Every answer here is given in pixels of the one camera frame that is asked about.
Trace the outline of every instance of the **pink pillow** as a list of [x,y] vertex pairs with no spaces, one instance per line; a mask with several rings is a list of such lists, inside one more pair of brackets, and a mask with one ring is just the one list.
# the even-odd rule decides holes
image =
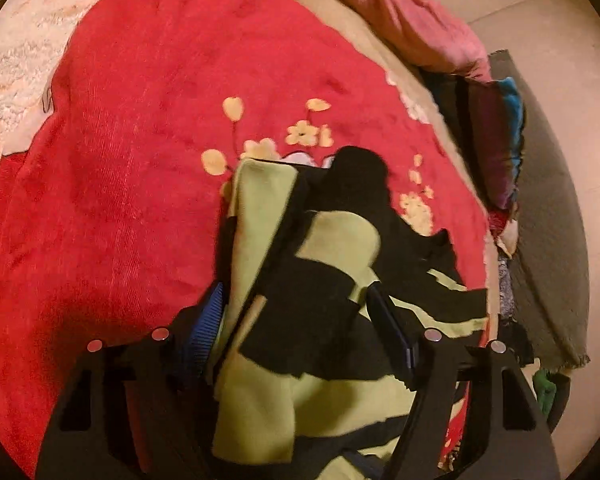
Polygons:
[[430,72],[488,82],[484,45],[469,26],[433,0],[340,0],[408,63]]

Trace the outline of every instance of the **green fabric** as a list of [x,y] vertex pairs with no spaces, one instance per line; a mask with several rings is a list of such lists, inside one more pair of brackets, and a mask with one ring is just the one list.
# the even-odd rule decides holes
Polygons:
[[557,386],[549,380],[548,371],[544,368],[538,370],[533,376],[534,390],[540,405],[540,411],[545,417],[549,416],[554,405]]

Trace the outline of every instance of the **silver screw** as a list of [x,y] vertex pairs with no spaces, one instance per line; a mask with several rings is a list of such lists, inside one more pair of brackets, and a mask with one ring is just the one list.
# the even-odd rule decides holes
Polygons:
[[440,330],[436,330],[435,328],[427,328],[424,331],[424,337],[426,340],[436,343],[442,339],[442,334],[440,333]]
[[169,337],[169,329],[165,327],[156,328],[151,332],[151,337],[154,341],[164,341]]
[[93,352],[97,352],[99,350],[102,350],[102,347],[104,346],[104,344],[102,343],[102,341],[100,339],[94,339],[92,341],[89,341],[88,345],[87,345],[87,351],[93,353]]
[[498,341],[495,339],[491,341],[491,350],[496,352],[497,354],[504,354],[507,351],[507,345],[505,345],[502,341]]

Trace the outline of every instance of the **green object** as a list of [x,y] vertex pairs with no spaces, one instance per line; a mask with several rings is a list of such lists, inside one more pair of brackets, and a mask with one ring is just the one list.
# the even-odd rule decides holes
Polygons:
[[545,417],[549,416],[551,408],[554,405],[555,393],[558,387],[547,377],[548,371],[544,368],[538,370],[533,376],[534,390],[538,398],[540,411]]

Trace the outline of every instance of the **beige floor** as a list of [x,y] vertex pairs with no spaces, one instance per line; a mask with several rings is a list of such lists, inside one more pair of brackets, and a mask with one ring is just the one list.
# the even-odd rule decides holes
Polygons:
[[600,436],[600,19],[587,0],[530,0],[472,24],[489,51],[508,48],[558,137],[584,217],[591,363],[573,375],[554,434],[565,478]]

